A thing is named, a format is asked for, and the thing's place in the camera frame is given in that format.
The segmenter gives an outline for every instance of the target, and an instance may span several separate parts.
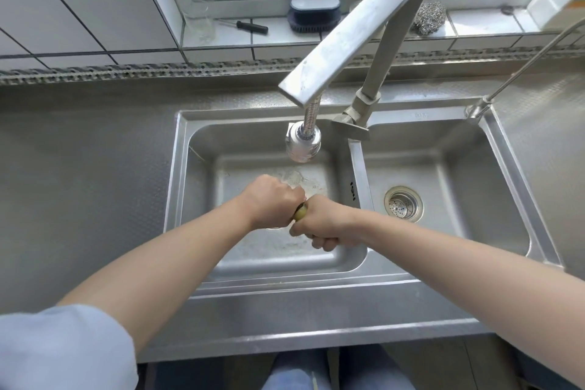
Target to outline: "drain plug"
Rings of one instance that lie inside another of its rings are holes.
[[[412,189],[397,186],[388,190],[384,196],[384,208],[389,215],[416,222],[422,217],[422,201]]]

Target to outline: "forearm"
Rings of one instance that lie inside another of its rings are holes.
[[[238,198],[99,270],[58,305],[83,303],[118,320],[139,351],[219,260],[252,230]]]
[[[359,213],[356,222],[369,246],[585,387],[585,282],[485,244]]]

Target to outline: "black screwdriver handle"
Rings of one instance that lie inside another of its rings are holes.
[[[268,34],[268,27],[265,27],[264,25],[249,24],[247,22],[242,22],[241,20],[236,22],[236,28],[238,30],[257,32],[259,34]]]

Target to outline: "person's left hand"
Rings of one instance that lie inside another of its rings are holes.
[[[261,175],[236,198],[250,216],[252,229],[286,227],[296,208],[305,200],[305,191],[277,178]]]

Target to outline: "countertop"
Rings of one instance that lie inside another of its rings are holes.
[[[504,79],[389,82],[382,102],[482,96]],[[229,85],[175,78],[0,87],[0,313],[51,306],[161,233],[179,110],[291,105],[274,86]],[[323,102],[347,104],[358,88],[335,86]],[[523,76],[494,109],[567,271],[585,279],[585,73]],[[190,299],[139,360],[488,330],[418,281],[401,289],[397,300],[384,284],[317,288],[301,306],[287,291]],[[417,311],[401,311],[402,299]]]

